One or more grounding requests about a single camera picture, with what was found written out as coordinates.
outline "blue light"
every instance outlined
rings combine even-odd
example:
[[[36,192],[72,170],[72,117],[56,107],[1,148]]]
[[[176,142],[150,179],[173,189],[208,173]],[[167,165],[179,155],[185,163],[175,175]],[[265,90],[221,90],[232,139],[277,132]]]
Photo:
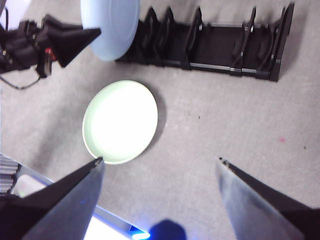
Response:
[[[144,240],[150,238],[150,233],[144,232],[144,233],[136,233],[132,235],[133,240]]]

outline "cable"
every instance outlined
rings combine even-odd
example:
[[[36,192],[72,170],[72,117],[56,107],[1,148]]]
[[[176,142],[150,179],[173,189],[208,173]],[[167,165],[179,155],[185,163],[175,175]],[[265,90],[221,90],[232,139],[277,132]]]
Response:
[[[8,31],[9,26],[9,11],[8,8],[5,7],[5,30]]]
[[[34,82],[32,82],[26,86],[14,85],[11,82],[9,82],[8,80],[6,80],[4,77],[2,77],[1,75],[0,75],[0,80],[2,80],[5,84],[9,85],[10,87],[12,87],[16,90],[26,90],[26,89],[30,88],[31,86],[35,85],[37,82],[39,82],[41,80],[41,77],[39,76],[37,80],[35,80]]]

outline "light green plate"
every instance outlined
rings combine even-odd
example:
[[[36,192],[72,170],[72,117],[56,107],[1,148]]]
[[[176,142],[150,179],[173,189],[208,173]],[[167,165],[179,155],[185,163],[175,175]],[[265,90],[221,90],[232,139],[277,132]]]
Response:
[[[82,122],[84,144],[94,158],[123,164],[140,155],[157,128],[158,109],[152,93],[141,83],[121,80],[92,99]]]

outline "plate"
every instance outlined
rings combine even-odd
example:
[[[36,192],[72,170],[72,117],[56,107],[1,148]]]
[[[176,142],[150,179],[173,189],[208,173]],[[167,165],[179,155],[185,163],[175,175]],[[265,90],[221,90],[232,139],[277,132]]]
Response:
[[[103,61],[122,57],[131,46],[138,27],[140,0],[81,0],[84,29],[100,28],[101,35],[91,44]]]
[[[94,158],[123,164],[140,155],[158,124],[154,96],[141,83],[121,80],[109,84],[92,99],[82,122],[84,144]]]

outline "red component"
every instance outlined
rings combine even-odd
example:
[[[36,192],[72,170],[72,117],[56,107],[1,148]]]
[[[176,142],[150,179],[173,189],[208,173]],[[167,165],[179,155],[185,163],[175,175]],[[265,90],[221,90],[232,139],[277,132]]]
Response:
[[[51,49],[50,47],[47,47],[47,48],[44,50],[44,52],[45,52],[46,54],[49,54],[49,55],[50,55],[52,61],[57,60],[56,55],[54,54],[54,52],[52,51],[52,49]]]

